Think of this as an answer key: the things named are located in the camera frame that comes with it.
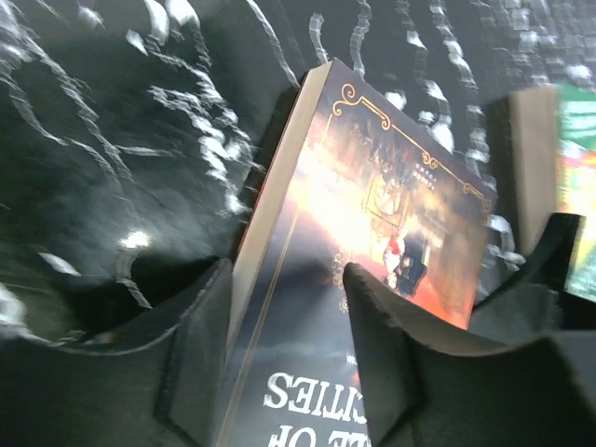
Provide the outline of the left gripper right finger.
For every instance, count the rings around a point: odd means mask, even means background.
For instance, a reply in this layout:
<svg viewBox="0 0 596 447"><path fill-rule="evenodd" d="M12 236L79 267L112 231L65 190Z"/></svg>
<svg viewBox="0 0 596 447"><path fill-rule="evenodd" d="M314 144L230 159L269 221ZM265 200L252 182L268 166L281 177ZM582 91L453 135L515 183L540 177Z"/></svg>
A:
<svg viewBox="0 0 596 447"><path fill-rule="evenodd" d="M579 215L554 213L526 263L460 329L363 266L343 280L375 446L591 446L595 305L564 288Z"/></svg>

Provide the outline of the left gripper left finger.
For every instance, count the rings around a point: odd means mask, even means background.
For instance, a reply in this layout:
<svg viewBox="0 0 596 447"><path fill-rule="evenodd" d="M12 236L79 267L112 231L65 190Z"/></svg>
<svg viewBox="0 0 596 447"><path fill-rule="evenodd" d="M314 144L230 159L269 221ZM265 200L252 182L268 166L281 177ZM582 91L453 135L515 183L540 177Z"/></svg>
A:
<svg viewBox="0 0 596 447"><path fill-rule="evenodd" d="M232 265L117 328L109 344L1 341L5 446L208 446L222 385Z"/></svg>

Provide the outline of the dark Tale of Two Cities book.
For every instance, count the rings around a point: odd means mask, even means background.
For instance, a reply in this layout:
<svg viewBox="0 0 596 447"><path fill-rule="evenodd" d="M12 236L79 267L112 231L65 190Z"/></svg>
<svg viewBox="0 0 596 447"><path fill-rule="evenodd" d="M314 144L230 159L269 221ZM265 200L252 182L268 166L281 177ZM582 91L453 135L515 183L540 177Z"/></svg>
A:
<svg viewBox="0 0 596 447"><path fill-rule="evenodd" d="M305 77L234 270L220 446L366 446L343 273L466 328L494 192L338 60Z"/></svg>

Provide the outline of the green Storey Treehouse book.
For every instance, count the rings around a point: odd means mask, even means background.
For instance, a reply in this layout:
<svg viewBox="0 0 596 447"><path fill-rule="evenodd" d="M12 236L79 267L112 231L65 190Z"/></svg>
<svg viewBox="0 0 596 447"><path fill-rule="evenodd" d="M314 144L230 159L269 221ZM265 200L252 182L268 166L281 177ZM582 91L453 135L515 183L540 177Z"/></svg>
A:
<svg viewBox="0 0 596 447"><path fill-rule="evenodd" d="M546 84L508 96L520 251L535 248L550 214L585 218L565 290L595 300L595 93Z"/></svg>

